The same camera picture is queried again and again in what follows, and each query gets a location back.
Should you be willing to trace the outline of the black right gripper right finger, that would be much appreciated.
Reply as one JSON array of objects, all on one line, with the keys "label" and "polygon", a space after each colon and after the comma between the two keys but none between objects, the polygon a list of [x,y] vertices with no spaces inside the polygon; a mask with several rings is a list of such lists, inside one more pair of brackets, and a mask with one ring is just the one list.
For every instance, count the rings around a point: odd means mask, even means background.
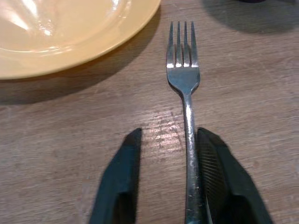
[{"label": "black right gripper right finger", "polygon": [[197,131],[205,224],[271,224],[251,176],[213,132]]}]

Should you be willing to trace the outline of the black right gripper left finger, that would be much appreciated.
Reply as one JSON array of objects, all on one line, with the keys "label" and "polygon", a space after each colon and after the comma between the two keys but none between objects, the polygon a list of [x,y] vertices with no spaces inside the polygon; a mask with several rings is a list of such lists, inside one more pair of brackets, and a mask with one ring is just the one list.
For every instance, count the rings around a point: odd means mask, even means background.
[{"label": "black right gripper left finger", "polygon": [[105,169],[90,224],[134,224],[138,202],[142,129],[130,132]]}]

